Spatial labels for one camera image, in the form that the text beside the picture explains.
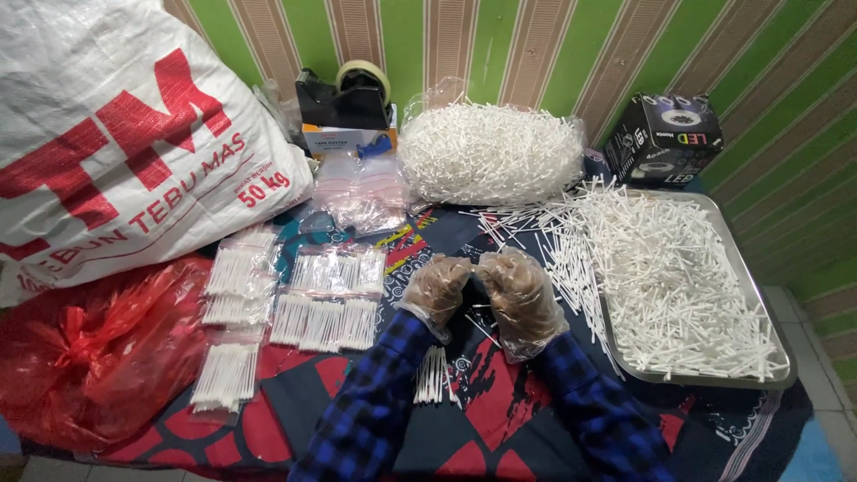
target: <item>black box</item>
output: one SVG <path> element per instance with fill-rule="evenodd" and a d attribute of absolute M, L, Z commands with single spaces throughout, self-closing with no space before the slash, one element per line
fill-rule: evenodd
<path fill-rule="evenodd" d="M 720 124 L 707 96 L 637 93 L 604 155 L 617 182 L 680 189 L 722 150 Z"/>

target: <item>stainless steel tray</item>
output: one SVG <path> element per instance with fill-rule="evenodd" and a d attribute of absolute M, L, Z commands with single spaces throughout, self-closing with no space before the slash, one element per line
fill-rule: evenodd
<path fill-rule="evenodd" d="M 732 236 L 732 230 L 728 222 L 723 218 L 720 208 L 708 196 L 684 192 L 684 191 L 666 191 L 666 190 L 627 190 L 629 196 L 649 196 L 655 199 L 672 199 L 676 201 L 694 201 L 702 209 L 708 212 L 708 220 L 714 226 L 715 232 L 720 235 L 723 240 L 723 246 L 726 248 L 726 257 L 729 263 L 732 264 L 732 269 L 735 275 L 738 276 L 741 290 L 746 296 L 747 303 L 750 308 L 755 308 L 756 304 L 762 305 L 764 314 L 768 317 L 769 323 L 773 328 L 774 341 L 778 350 L 769 356 L 769 360 L 778 365 L 788 364 L 785 368 L 774 371 L 772 379 L 765 379 L 760 382 L 757 378 L 724 378 L 714 377 L 709 375 L 675 375 L 670 377 L 669 381 L 663 379 L 665 373 L 660 371 L 640 371 L 628 364 L 622 357 L 622 353 L 616 347 L 616 339 L 613 335 L 613 324 L 610 322 L 608 307 L 606 300 L 602 296 L 601 304 L 604 313 L 604 328 L 607 336 L 608 348 L 616 360 L 616 363 L 622 367 L 622 370 L 632 376 L 653 383 L 674 383 L 678 385 L 705 385 L 711 387 L 727 387 L 731 389 L 786 389 L 794 383 L 798 376 L 797 365 L 795 364 L 794 354 L 791 346 L 788 345 L 785 335 L 782 333 L 780 323 L 776 320 L 774 311 L 770 308 L 770 303 L 765 299 L 761 290 L 758 289 L 756 283 L 752 280 L 750 270 L 747 269 L 744 263 L 744 258 L 741 256 L 738 245 L 735 243 Z"/>

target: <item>hand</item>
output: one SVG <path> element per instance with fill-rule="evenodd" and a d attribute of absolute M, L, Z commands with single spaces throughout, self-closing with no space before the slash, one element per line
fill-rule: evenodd
<path fill-rule="evenodd" d="M 500 253 L 482 253 L 476 276 L 491 298 L 509 363 L 534 358 L 555 336 L 568 331 L 548 274 L 522 250 L 507 246 Z"/>
<path fill-rule="evenodd" d="M 399 307 L 416 315 L 434 336 L 447 344 L 452 336 L 446 322 L 461 306 L 461 289 L 471 271 L 467 258 L 434 255 L 408 280 Z"/>

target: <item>tile floor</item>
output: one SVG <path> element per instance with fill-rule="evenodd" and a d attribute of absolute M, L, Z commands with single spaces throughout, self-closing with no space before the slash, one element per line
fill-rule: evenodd
<path fill-rule="evenodd" d="M 806 313 L 790 292 L 767 286 L 765 295 L 773 306 L 799 367 L 799 377 L 816 410 L 828 444 L 839 459 L 847 481 L 857 480 L 857 417 L 830 360 L 824 355 Z M 115 467 L 90 467 L 71 462 L 33 457 L 21 482 L 205 482 L 208 479 L 181 470 L 144 471 Z"/>

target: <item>flannel shirt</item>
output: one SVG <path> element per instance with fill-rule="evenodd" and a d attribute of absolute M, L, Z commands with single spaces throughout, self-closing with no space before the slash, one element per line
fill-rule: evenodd
<path fill-rule="evenodd" d="M 377 480 L 388 473 L 411 415 L 414 375 L 436 341 L 419 319 L 399 310 L 345 378 L 288 480 Z M 668 452 L 661 433 L 617 383 L 597 372 L 570 333 L 530 364 L 600 479 L 674 481 L 663 465 Z"/>

